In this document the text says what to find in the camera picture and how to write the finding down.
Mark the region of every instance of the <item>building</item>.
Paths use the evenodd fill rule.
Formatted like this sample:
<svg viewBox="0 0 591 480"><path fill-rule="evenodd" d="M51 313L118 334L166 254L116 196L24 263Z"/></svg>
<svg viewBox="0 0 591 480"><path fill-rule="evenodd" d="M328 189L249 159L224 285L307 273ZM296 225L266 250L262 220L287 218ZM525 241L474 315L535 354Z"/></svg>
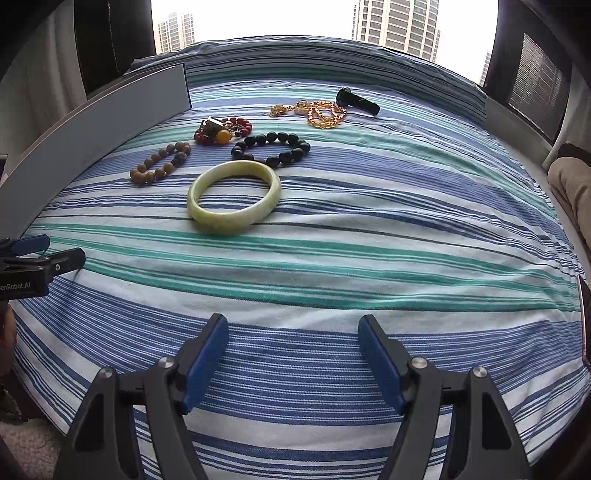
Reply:
<svg viewBox="0 0 591 480"><path fill-rule="evenodd" d="M439 0L359 0L353 39L435 61Z"/></svg>
<svg viewBox="0 0 591 480"><path fill-rule="evenodd" d="M154 30L156 53L179 51L195 43L193 14L170 14Z"/></svg>
<svg viewBox="0 0 591 480"><path fill-rule="evenodd" d="M482 69L482 75L480 76L480 86L484 87L484 81L486 79L486 74L488 73L488 65L491 62L491 52L486 52L486 59L484 61L484 67Z"/></svg>
<svg viewBox="0 0 591 480"><path fill-rule="evenodd" d="M351 40L355 40L355 22L357 21L357 5L353 5L353 31L351 32Z"/></svg>

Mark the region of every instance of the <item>silver bolt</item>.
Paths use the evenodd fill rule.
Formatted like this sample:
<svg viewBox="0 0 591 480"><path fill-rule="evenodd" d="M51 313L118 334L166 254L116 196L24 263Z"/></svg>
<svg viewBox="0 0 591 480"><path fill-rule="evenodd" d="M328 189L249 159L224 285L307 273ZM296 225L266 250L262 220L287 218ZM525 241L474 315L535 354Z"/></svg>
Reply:
<svg viewBox="0 0 591 480"><path fill-rule="evenodd" d="M161 368L170 368L174 365L174 357L172 356L164 356L160 360L158 360L158 366Z"/></svg>
<svg viewBox="0 0 591 480"><path fill-rule="evenodd" d="M416 356L410 362L414 368L425 368L427 366L427 361L422 356Z"/></svg>
<svg viewBox="0 0 591 480"><path fill-rule="evenodd" d="M113 369L104 367L99 370L99 378L111 378L113 376Z"/></svg>
<svg viewBox="0 0 591 480"><path fill-rule="evenodd" d="M488 375L488 372L486 371L486 368L484 368L484 367L474 367L472 369L472 372L478 378L485 378Z"/></svg>

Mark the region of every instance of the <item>jewelry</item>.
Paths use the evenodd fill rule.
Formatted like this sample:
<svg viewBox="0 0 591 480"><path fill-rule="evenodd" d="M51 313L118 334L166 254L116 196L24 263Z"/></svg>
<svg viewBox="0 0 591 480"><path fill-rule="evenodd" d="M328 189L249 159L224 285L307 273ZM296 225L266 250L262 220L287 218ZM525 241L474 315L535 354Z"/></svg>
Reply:
<svg viewBox="0 0 591 480"><path fill-rule="evenodd" d="M244 140L237 141L232 147L232 158L234 160L254 160L254 155L251 153L244 153L247 148L256 145L273 144L275 140L279 140L279 143L286 143L293 147L291 151L281 152L279 156L268 157L264 163L271 168L277 168L279 163L283 166L287 166L293 162L300 161L304 154L310 151L310 144L306 140L302 140L296 134L286 134L285 132L269 132L267 135L257 135L256 137L250 135Z"/></svg>
<svg viewBox="0 0 591 480"><path fill-rule="evenodd" d="M177 154L174 156L174 159L165 163L164 167L156 168L154 171L146 171L148 168L152 168L158 160L168 157L168 155L175 150L177 151ZM144 183L154 183L156 180L161 180L165 175L174 172L175 168L180 167L185 160L187 160L187 156L190 155L190 153L191 145L189 145L188 142L168 144L166 148L161 148L158 150L158 153L152 154L151 157L146 158L143 163L140 163L137 167L131 170L129 172L131 181L136 185L143 185Z"/></svg>
<svg viewBox="0 0 591 480"><path fill-rule="evenodd" d="M199 198L214 182L233 176L255 176L269 185L269 192L254 205L237 212L213 213L199 206ZM277 174L265 164L248 161L229 161L202 173L187 192L187 208L193 219L211 233L229 235L260 222L276 207L281 196L281 182Z"/></svg>
<svg viewBox="0 0 591 480"><path fill-rule="evenodd" d="M252 124L243 118L223 118L218 120L212 116L203 120L193 139L200 145L213 143L226 144L233 137L245 137L252 131Z"/></svg>
<svg viewBox="0 0 591 480"><path fill-rule="evenodd" d="M325 115L321 110L329 110L331 116ZM298 115L307 115L308 123L315 128L334 128L343 121L347 110L328 100L308 102L300 100L293 106L274 105L271 107L271 116L285 115L287 112L295 112Z"/></svg>

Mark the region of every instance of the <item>yellow bead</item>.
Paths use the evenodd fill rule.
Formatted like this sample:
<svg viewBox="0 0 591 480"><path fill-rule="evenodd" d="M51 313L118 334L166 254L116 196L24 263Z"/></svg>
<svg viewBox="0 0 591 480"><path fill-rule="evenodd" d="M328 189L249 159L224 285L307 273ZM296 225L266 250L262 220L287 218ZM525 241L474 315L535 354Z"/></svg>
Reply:
<svg viewBox="0 0 591 480"><path fill-rule="evenodd" d="M216 135L217 143L228 143L232 139L232 134L228 130L220 130Z"/></svg>

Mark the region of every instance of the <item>human hand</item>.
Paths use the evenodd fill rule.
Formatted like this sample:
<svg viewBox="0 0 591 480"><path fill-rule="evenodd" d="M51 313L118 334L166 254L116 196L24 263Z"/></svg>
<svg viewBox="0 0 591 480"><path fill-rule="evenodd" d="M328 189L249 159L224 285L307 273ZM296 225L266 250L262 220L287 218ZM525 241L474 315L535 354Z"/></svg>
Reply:
<svg viewBox="0 0 591 480"><path fill-rule="evenodd" d="M0 377L10 372L14 348L17 345L17 323L10 305L4 315L4 321L0 322L0 325L2 323L4 331L0 332Z"/></svg>

